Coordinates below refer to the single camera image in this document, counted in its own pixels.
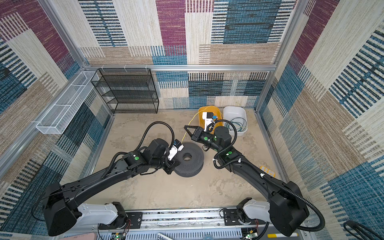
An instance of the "gray spool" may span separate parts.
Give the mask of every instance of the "gray spool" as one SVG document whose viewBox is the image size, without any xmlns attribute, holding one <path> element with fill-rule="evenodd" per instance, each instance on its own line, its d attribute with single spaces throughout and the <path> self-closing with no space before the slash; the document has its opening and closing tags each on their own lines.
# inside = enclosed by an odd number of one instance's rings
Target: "gray spool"
<svg viewBox="0 0 384 240">
<path fill-rule="evenodd" d="M 203 168 L 204 153 L 192 142 L 185 142 L 183 145 L 184 148 L 176 156 L 180 165 L 175 168 L 175 173 L 181 177 L 193 177 Z"/>
</svg>

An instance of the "beige floor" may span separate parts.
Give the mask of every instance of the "beige floor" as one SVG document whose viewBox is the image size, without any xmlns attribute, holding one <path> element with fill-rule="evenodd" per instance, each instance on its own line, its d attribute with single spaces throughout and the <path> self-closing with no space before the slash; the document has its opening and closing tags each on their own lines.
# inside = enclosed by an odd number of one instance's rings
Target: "beige floor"
<svg viewBox="0 0 384 240">
<path fill-rule="evenodd" d="M 95 171 L 107 167 L 116 152 L 135 149 L 146 127 L 154 121 L 164 121 L 171 125 L 175 138 L 181 141 L 185 133 L 183 127 L 195 113 L 196 110 L 117 114 Z M 252 109 L 247 109 L 247 120 L 249 129 L 244 136 L 237 138 L 234 146 L 256 166 L 263 165 L 277 172 Z M 196 117 L 191 125 L 198 124 Z M 154 125 L 148 132 L 143 146 L 148 146 L 152 139 L 158 137 L 169 142 L 171 134 L 165 126 Z M 191 139 L 186 137 L 184 141 L 191 142 Z M 212 150 L 204 152 L 203 169 L 194 177 L 183 178 L 175 173 L 167 175 L 163 170 L 159 170 L 152 175 L 136 176 L 119 182 L 93 196 L 86 203 L 104 204 L 119 201 L 125 209 L 157 209 L 237 205 L 246 197 L 265 200 L 241 177 L 226 169 L 216 169 L 212 162 L 215 153 Z"/>
</svg>

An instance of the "white plastic container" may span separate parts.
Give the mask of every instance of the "white plastic container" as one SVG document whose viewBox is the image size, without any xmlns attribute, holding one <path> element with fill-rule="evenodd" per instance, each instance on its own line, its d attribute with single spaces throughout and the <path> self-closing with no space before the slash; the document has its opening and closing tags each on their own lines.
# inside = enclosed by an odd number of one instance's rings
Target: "white plastic container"
<svg viewBox="0 0 384 240">
<path fill-rule="evenodd" d="M 223 117 L 225 120 L 228 120 L 228 121 L 232 121 L 234 118 L 236 118 L 233 120 L 234 122 L 240 122 L 243 124 L 244 127 L 248 127 L 247 114 L 245 112 L 245 109 L 242 107 L 234 107 L 234 106 L 225 107 L 223 110 Z M 243 136 L 247 130 L 248 128 L 243 129 L 242 132 L 238 131 L 237 135 Z M 231 126 L 229 127 L 229 134 L 232 136 L 235 135 L 235 132 L 232 130 Z"/>
</svg>

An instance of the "white wire basket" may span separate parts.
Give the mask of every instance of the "white wire basket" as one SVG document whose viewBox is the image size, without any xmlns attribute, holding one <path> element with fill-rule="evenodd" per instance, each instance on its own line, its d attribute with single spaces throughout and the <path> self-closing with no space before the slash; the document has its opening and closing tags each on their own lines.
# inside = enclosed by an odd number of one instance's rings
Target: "white wire basket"
<svg viewBox="0 0 384 240">
<path fill-rule="evenodd" d="M 43 116 L 36 128 L 43 134 L 63 134 L 84 100 L 91 92 L 95 72 L 83 71 Z"/>
</svg>

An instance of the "orange bin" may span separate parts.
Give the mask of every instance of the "orange bin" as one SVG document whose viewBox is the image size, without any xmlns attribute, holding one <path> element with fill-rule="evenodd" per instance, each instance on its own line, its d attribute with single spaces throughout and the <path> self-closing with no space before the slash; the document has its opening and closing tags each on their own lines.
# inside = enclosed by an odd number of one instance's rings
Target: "orange bin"
<svg viewBox="0 0 384 240">
<path fill-rule="evenodd" d="M 219 119 L 219 120 L 223 119 L 222 115 L 221 115 L 221 112 L 220 112 L 220 109 L 218 107 L 215 107 L 215 106 L 204 106 L 204 107 L 201 107 L 201 108 L 199 108 L 199 125 L 202 128 L 204 128 L 203 112 L 214 113 L 214 115 L 217 116 L 217 119 Z M 217 126 L 223 126 L 223 123 L 222 122 L 217 123 L 215 125 L 214 129 Z"/>
</svg>

